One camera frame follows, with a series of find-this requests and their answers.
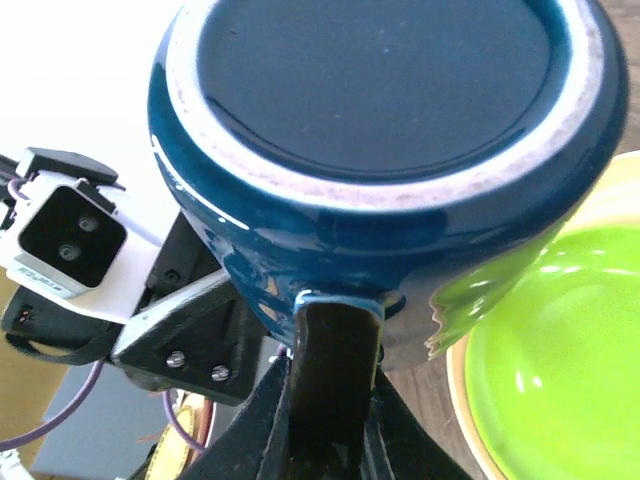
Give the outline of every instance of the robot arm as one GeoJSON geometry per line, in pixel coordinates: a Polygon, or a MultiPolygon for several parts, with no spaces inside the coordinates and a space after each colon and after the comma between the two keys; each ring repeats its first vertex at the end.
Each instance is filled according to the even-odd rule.
{"type": "MultiPolygon", "coordinates": [[[[115,172],[28,153],[3,202],[0,263],[42,299],[39,315],[62,307],[122,324],[109,360],[143,388],[244,402],[184,480],[469,478],[379,369],[368,312],[327,303],[298,315],[293,358],[278,357],[256,385],[268,333],[186,219],[154,230],[115,172]]],[[[7,310],[18,324],[29,321],[21,307],[7,310]]]]}

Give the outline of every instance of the camera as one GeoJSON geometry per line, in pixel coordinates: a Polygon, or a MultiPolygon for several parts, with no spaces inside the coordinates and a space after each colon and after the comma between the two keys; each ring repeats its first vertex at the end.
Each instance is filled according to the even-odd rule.
{"type": "Polygon", "coordinates": [[[60,185],[17,232],[10,269],[73,298],[100,285],[126,238],[112,215],[73,186],[60,185]]]}

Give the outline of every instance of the mug rim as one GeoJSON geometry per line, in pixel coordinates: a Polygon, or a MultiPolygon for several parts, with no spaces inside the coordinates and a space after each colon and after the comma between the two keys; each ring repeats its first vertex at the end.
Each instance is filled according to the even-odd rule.
{"type": "Polygon", "coordinates": [[[562,12],[570,49],[555,104],[540,124],[504,151],[443,177],[376,185],[316,178],[264,159],[239,142],[208,108],[197,72],[201,32],[222,0],[191,1],[178,13],[166,57],[169,97],[185,131],[211,161],[270,195],[352,212],[407,212],[449,205],[504,187],[551,161],[588,118],[603,83],[603,38],[590,0],[552,1],[562,12]]]}

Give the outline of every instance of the yellow object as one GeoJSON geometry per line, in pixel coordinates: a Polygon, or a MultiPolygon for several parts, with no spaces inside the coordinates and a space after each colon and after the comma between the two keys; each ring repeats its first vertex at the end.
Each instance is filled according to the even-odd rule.
{"type": "MultiPolygon", "coordinates": [[[[613,158],[558,236],[598,226],[629,224],[640,225],[640,151],[613,158]]],[[[465,440],[485,475],[490,480],[507,480],[480,438],[471,414],[465,383],[468,342],[467,335],[447,351],[449,389],[455,414],[465,440]]]]}
{"type": "MultiPolygon", "coordinates": [[[[196,416],[191,407],[183,407],[176,415],[178,423],[189,435],[196,430],[196,416]]],[[[156,447],[145,480],[175,480],[189,462],[191,449],[169,425],[156,447]]]]}
{"type": "Polygon", "coordinates": [[[598,225],[640,223],[640,151],[613,158],[560,234],[598,225]]]}

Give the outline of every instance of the teal ceramic mug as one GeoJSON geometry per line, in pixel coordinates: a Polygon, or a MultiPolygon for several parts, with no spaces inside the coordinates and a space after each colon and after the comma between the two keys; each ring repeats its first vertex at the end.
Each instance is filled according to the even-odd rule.
{"type": "Polygon", "coordinates": [[[188,1],[158,50],[164,179],[272,334],[333,302],[383,366],[460,338],[603,171],[627,108],[591,0],[188,1]]]}

